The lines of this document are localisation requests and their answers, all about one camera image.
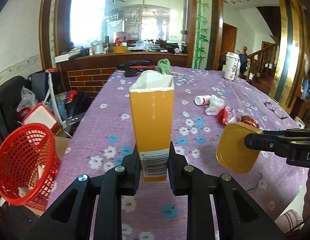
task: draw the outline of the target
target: green cloth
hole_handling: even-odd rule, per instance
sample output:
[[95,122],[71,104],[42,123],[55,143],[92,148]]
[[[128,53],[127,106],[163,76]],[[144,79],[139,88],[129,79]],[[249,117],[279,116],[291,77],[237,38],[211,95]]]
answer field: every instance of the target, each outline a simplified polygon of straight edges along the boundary
[[157,62],[157,67],[161,70],[162,74],[168,75],[169,72],[171,71],[171,63],[169,62],[167,58],[160,59]]

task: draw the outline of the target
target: barcode label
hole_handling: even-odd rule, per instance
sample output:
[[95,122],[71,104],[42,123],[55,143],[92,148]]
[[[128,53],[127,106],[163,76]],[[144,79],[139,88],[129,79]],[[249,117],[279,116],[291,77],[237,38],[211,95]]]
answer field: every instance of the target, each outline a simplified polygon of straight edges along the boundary
[[140,152],[139,156],[144,177],[166,176],[168,153],[169,148],[159,151]]

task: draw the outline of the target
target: table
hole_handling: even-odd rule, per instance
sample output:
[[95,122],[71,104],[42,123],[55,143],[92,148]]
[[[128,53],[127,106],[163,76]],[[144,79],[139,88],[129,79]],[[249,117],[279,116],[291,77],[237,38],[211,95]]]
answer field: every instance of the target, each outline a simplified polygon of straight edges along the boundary
[[[172,70],[185,74],[174,77],[171,139],[176,152],[206,174],[231,174],[276,219],[306,181],[307,169],[288,166],[286,159],[261,152],[248,174],[229,171],[215,156],[224,126],[216,117],[205,114],[205,106],[196,106],[194,98],[215,94],[236,111],[238,121],[242,115],[250,115],[264,130],[297,128],[296,123],[290,117],[276,117],[264,105],[271,99],[242,79],[227,81],[222,71]],[[92,102],[66,150],[49,205],[80,174],[101,175],[133,152],[135,137],[128,89],[136,80],[115,72]],[[187,197],[173,196],[168,180],[147,183],[141,179],[136,196],[122,197],[122,223],[123,239],[186,239]]]

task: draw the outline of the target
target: person's hand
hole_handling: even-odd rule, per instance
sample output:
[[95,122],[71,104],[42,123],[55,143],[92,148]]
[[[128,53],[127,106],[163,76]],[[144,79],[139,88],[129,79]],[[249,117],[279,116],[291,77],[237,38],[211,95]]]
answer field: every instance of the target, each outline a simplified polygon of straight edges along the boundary
[[306,194],[304,196],[303,219],[310,216],[310,169],[308,170],[308,180],[306,181]]

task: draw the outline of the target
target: brown tile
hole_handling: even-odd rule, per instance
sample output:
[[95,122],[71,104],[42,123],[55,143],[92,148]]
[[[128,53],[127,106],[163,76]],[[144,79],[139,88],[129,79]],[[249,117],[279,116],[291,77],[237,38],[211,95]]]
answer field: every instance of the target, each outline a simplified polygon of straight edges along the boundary
[[116,68],[102,68],[102,74],[112,74],[116,71]]
[[82,73],[81,70],[76,70],[76,71],[68,71],[68,72],[67,72],[67,75],[68,75],[69,77],[73,77],[73,76],[82,76],[83,73]]
[[110,77],[111,77],[111,75],[95,75],[95,76],[93,76],[93,79],[95,81],[100,81],[100,80],[107,81],[108,78],[110,78]]
[[82,81],[80,81],[80,82],[79,81],[77,81],[77,82],[70,82],[69,84],[70,84],[71,87],[74,87],[74,86],[76,86],[76,87],[77,86],[78,87],[85,87],[85,82],[82,82]]
[[83,70],[83,75],[88,76],[88,75],[100,75],[101,69],[89,69],[89,70]]
[[95,91],[99,92],[103,87],[95,87]]
[[76,77],[76,81],[92,81],[93,76],[81,76],[81,77]]
[[94,87],[79,87],[78,90],[82,90],[84,92],[95,92]]
[[89,97],[96,97],[98,95],[98,92],[88,92],[87,95]]
[[102,87],[103,81],[86,81],[85,84],[87,87]]

